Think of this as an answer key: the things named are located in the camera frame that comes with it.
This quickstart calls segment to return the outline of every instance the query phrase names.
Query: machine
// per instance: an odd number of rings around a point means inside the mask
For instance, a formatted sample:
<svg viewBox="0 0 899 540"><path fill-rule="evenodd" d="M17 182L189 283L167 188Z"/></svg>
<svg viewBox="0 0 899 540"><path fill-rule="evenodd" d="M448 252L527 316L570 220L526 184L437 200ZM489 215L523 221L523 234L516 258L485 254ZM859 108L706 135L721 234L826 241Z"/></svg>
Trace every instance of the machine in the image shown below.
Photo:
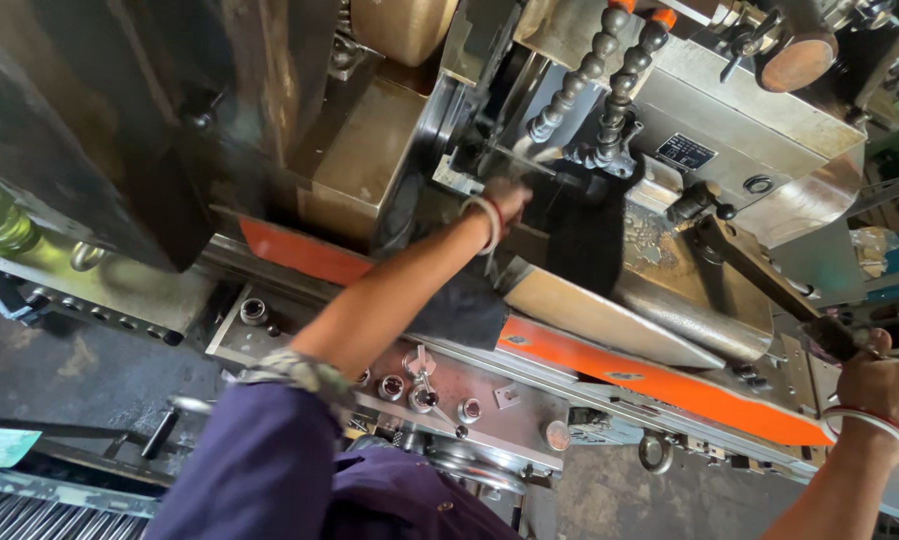
<svg viewBox="0 0 899 540"><path fill-rule="evenodd" d="M899 1L171 4L0 2L0 187L42 234L0 255L1 313L236 372L511 176L522 224L448 285L478 312L420 316L347 436L524 534L571 444L648 474L675 449L797 482L826 460L858 349L822 315L864 299L846 218L893 190L864 167L898 131Z"/></svg>

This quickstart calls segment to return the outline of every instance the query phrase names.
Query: plastic bag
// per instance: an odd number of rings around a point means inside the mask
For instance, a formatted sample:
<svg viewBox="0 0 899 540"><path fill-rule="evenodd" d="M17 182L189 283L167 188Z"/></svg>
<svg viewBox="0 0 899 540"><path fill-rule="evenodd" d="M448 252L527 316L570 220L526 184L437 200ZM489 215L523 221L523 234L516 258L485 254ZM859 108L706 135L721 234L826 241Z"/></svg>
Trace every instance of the plastic bag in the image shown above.
<svg viewBox="0 0 899 540"><path fill-rule="evenodd" d="M887 252L899 248L896 232L883 227L850 230L850 240L856 248L859 268L871 278L878 278L887 271Z"/></svg>

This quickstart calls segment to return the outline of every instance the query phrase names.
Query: metal plate label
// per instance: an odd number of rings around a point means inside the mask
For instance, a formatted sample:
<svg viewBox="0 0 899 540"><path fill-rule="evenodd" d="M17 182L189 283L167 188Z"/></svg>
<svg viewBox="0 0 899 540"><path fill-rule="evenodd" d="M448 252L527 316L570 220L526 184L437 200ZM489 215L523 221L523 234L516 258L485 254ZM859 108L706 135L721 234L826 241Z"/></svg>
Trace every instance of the metal plate label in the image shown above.
<svg viewBox="0 0 899 540"><path fill-rule="evenodd" d="M673 165L695 171L707 165L717 153L702 144L690 139L682 133L676 133L662 143L656 151L662 158Z"/></svg>

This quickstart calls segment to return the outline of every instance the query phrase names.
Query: hand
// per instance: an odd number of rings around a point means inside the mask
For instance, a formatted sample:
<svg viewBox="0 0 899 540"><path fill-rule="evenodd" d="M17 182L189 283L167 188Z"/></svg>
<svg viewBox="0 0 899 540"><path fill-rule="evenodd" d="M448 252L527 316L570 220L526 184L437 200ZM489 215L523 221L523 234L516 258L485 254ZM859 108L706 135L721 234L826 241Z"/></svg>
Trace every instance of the hand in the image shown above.
<svg viewBox="0 0 899 540"><path fill-rule="evenodd" d="M889 332L874 329L871 340L877 352L889 352ZM899 422L899 359L876 361L871 354L860 352L843 366L836 394L844 406L864 408Z"/></svg>
<svg viewBox="0 0 899 540"><path fill-rule="evenodd" d="M515 178L490 178L483 189L483 198L496 203L503 223L519 223L523 208L533 199L533 191Z"/></svg>

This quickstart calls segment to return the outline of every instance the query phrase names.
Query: dirty floor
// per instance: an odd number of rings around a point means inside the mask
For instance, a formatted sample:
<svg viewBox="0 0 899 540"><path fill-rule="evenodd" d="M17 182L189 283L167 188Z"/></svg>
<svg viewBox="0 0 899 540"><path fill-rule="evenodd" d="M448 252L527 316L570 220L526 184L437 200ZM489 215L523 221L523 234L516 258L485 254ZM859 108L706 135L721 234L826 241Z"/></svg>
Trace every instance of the dirty floor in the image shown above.
<svg viewBox="0 0 899 540"><path fill-rule="evenodd" d="M63 316L34 328L0 317L0 416L152 433L168 395L213 399L222 387L216 365L193 350ZM192 444L196 432L181 424L174 438ZM558 484L556 531L561 540L757 538L801 489L683 454L652 475L635 447L574 446Z"/></svg>

